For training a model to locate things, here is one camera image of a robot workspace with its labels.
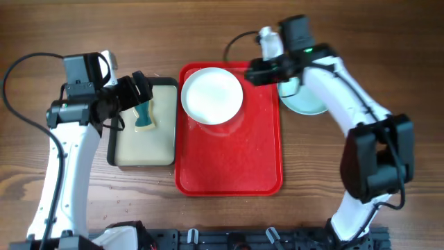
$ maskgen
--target wooden surface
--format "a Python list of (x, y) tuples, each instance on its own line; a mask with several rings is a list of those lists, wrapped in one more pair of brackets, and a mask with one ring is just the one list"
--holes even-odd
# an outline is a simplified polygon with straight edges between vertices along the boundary
[[(304, 13), (318, 42), (329, 42), (365, 90), (416, 130), (416, 173), (401, 211), (382, 209), (394, 249), (444, 245), (444, 17), (442, 1), (61, 1), (0, 5), (0, 72), (36, 51), (62, 55), (110, 49), (118, 76), (137, 69), (178, 78), (193, 61), (220, 60), (244, 31)], [(251, 39), (232, 49), (236, 60), (259, 55)], [(65, 75), (60, 61), (36, 58), (8, 83), (14, 107), (45, 124)], [(0, 104), (0, 245), (23, 240), (42, 191), (49, 139)], [(187, 198), (173, 167), (119, 169), (106, 162), (108, 132), (94, 159), (88, 224), (140, 219), (148, 228), (291, 228), (323, 226), (343, 196), (343, 135), (329, 114), (306, 117), (281, 107), (284, 185), (272, 197)]]

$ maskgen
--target red tray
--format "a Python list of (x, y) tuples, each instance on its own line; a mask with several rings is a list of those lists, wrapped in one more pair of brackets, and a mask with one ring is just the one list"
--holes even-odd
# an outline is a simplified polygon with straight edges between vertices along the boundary
[[(245, 70), (247, 62), (232, 62)], [(179, 92), (187, 78), (222, 62), (193, 62), (182, 68)], [(178, 101), (176, 139), (177, 188), (189, 196), (264, 196), (282, 186), (279, 96), (274, 85), (254, 87), (238, 74), (244, 101), (228, 122), (195, 122)]]

